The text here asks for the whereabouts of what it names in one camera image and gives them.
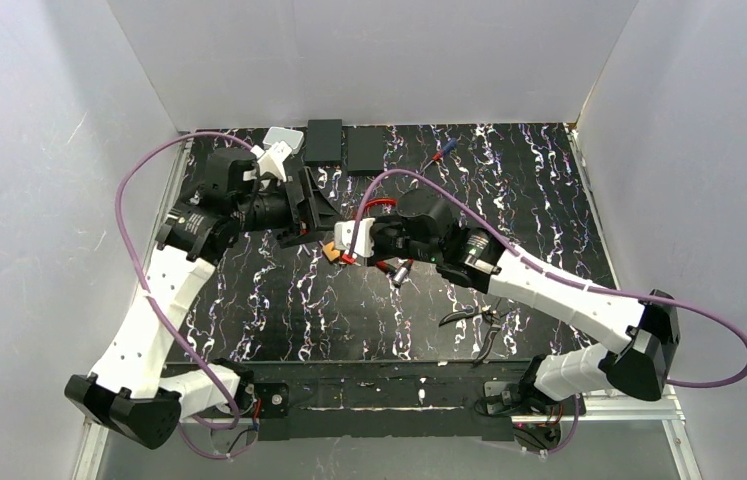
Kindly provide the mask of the brass padlock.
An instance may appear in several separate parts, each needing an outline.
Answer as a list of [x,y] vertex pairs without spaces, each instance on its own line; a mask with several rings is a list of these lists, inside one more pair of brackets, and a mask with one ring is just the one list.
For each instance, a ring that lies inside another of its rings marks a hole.
[[322,246],[322,254],[326,260],[333,265],[346,265],[345,252],[336,247],[333,241]]

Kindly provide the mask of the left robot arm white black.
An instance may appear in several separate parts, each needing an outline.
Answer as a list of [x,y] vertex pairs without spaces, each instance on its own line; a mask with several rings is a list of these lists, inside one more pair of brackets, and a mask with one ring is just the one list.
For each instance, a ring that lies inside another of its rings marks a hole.
[[243,233],[272,231],[282,247],[318,241],[340,220],[294,147],[221,148],[202,179],[168,211],[149,263],[139,267],[141,292],[106,352],[85,375],[71,377],[66,397],[90,420],[149,449],[178,424],[226,405],[242,413],[253,401],[253,375],[228,361],[200,361],[167,377],[180,328],[226,251]]

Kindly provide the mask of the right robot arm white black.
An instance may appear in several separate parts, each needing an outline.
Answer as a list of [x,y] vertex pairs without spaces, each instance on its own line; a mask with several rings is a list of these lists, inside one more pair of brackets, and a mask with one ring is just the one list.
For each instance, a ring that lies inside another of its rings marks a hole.
[[448,282],[518,302],[587,335],[593,345],[561,355],[538,355],[513,395],[533,404],[557,404],[575,394],[618,390],[643,401],[663,395],[679,344],[675,307],[613,299],[599,285],[504,246],[486,226],[462,226],[448,202],[414,189],[393,213],[365,218],[356,252],[370,262],[391,257],[434,265]]

